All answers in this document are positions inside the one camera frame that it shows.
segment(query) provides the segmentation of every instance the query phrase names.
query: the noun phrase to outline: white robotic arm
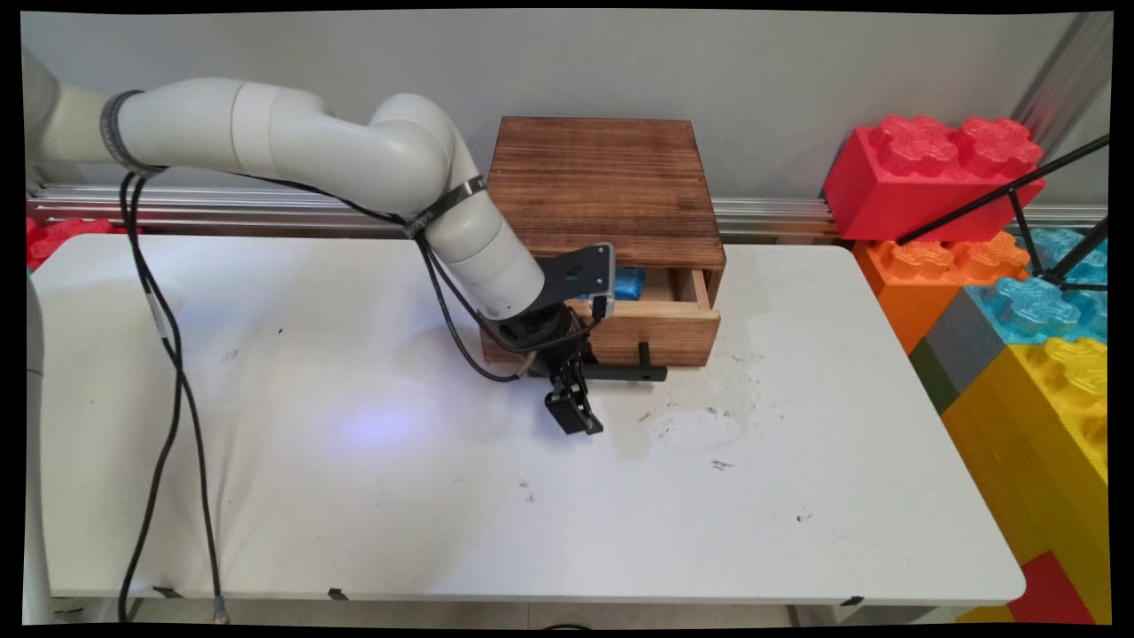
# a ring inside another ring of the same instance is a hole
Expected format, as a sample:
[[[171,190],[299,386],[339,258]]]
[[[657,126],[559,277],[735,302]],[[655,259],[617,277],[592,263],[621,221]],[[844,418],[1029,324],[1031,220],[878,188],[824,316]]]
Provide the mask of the white robotic arm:
[[[118,162],[142,175],[167,165],[223,170],[315,187],[404,216],[431,209],[480,175],[449,117],[418,95],[389,97],[361,126],[335,118],[312,93],[236,79],[188,79],[112,96],[62,84],[22,52],[29,163]],[[591,415],[582,366],[596,364],[587,333],[612,309],[613,246],[596,244],[541,266],[484,189],[433,218],[424,233],[473,304],[501,329],[511,351],[536,355],[532,371],[550,378],[544,405],[564,431],[602,432]],[[591,267],[586,277],[578,274],[579,262]],[[592,299],[586,329],[562,303],[579,294]],[[50,621],[37,463],[42,326],[34,301],[28,279],[25,624]]]
[[[113,162],[100,134],[111,95],[59,83],[24,52],[25,139],[32,162]],[[476,165],[433,102],[397,94],[369,126],[337,119],[323,99],[294,88],[198,78],[130,95],[118,134],[153,165],[240,172],[314,186],[364,207],[413,215],[475,178]],[[523,312],[543,271],[481,190],[425,228],[433,250],[492,321]]]

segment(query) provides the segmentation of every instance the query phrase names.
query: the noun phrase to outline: blue object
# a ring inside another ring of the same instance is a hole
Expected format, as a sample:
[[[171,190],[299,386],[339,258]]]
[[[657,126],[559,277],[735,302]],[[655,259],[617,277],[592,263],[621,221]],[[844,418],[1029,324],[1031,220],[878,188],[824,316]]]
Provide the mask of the blue object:
[[[1070,228],[1035,228],[1032,230],[1032,243],[1035,244],[1035,255],[1040,257],[1043,267],[1055,267],[1059,260],[1067,255],[1076,244],[1083,240],[1083,235]],[[1023,237],[1016,243],[1024,246]],[[1075,264],[1067,273],[1067,280],[1073,283],[1106,283],[1107,282],[1107,257],[1109,239],[1103,240],[1097,248],[1088,253],[1082,261]],[[1027,264],[1031,272],[1033,264]]]
[[[949,383],[963,393],[1006,346],[1042,344],[1050,338],[1107,343],[1107,292],[1060,292],[1034,277],[965,286],[925,341]]]
[[[637,300],[645,283],[644,267],[615,267],[615,300]],[[586,298],[586,295],[575,298]]]

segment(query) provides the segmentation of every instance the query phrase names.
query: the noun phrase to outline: wooden box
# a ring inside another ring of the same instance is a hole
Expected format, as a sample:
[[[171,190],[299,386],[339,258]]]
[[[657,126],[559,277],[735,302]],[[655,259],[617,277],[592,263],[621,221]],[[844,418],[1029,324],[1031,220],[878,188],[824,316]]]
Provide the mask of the wooden box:
[[[646,269],[641,299],[591,334],[600,363],[637,364],[643,341],[657,366],[709,361],[725,249],[691,122],[506,117],[488,188],[536,258],[609,240],[617,265]],[[485,360],[516,359],[481,338]]]

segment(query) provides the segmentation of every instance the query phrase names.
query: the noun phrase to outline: white table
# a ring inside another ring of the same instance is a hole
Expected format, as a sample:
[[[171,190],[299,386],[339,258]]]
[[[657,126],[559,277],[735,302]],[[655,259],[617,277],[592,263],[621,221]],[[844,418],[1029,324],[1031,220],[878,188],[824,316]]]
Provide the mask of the white table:
[[[185,339],[229,597],[965,607],[1024,590],[841,248],[727,246],[709,366],[592,383],[607,432],[568,437],[545,380],[466,366],[409,241],[142,243]],[[113,596],[172,368],[124,236],[70,239],[33,280],[53,593]],[[187,411],[181,428],[138,595],[211,597]]]

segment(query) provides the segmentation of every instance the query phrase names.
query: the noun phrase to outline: wooden lid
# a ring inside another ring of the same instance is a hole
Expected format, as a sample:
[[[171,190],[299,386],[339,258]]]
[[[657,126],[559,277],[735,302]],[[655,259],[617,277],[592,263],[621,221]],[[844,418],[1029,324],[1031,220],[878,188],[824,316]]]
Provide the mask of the wooden lid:
[[[725,266],[686,120],[506,117],[488,186],[536,257],[610,240],[618,265]]]

